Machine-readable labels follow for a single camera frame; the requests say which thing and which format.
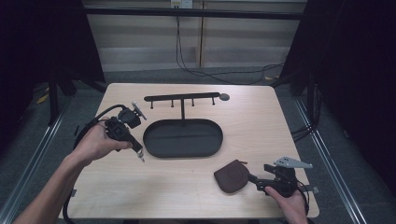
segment hand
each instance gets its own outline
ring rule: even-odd
[[[304,198],[299,190],[294,191],[289,198],[284,198],[271,187],[266,187],[265,192],[275,199],[289,224],[308,222],[305,214]]]
[[[77,158],[84,166],[99,160],[115,149],[131,148],[132,143],[111,139],[106,134],[104,121],[100,121],[84,135],[70,156]]]

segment brown leather pouch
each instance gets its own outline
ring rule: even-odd
[[[219,187],[226,193],[234,193],[248,183],[248,168],[235,160],[217,170],[214,175]]]

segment gray floor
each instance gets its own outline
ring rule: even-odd
[[[206,72],[229,72],[235,69],[212,68]],[[273,69],[264,74],[268,79],[279,74],[281,68]],[[216,76],[233,84],[247,84],[258,80],[261,74],[232,74]],[[107,73],[107,83],[134,82],[134,83],[197,83],[197,84],[226,84],[213,77],[197,77],[180,69],[161,71],[136,71],[123,73]],[[267,85],[273,80],[265,78],[255,85]],[[50,175],[57,168],[63,157],[71,150],[75,141],[75,131],[91,120],[103,94],[91,90],[89,87],[77,83],[78,92],[70,99],[70,105],[64,114],[64,119],[58,132],[51,141],[48,151],[38,167],[29,189],[21,200],[16,215],[36,196],[45,185]],[[37,105],[35,100],[41,94],[37,92],[35,99],[25,112],[18,135],[11,143],[7,155],[0,159],[1,194],[0,204],[3,207],[7,198],[16,186],[26,164],[29,163],[41,137],[47,130],[50,107],[49,102]],[[276,88],[276,94],[281,104],[285,118],[294,131],[304,126],[304,121],[296,106],[296,99],[289,93],[289,85]],[[67,102],[66,97],[60,97],[61,105]],[[376,172],[365,162],[356,145],[345,138],[342,127],[339,126],[335,115],[326,106],[322,107],[318,126],[329,154],[335,161],[351,194],[355,197],[366,223],[396,223],[396,200],[378,177]],[[311,136],[307,136],[296,143],[301,159],[314,164],[314,169],[306,170],[311,185],[319,188],[315,195],[320,208],[320,215],[313,218],[315,223],[354,223],[348,213],[345,202],[334,185],[323,159],[318,153],[317,146]],[[121,223],[121,220],[78,220],[77,223]],[[261,223],[280,223],[278,220],[261,220]]]

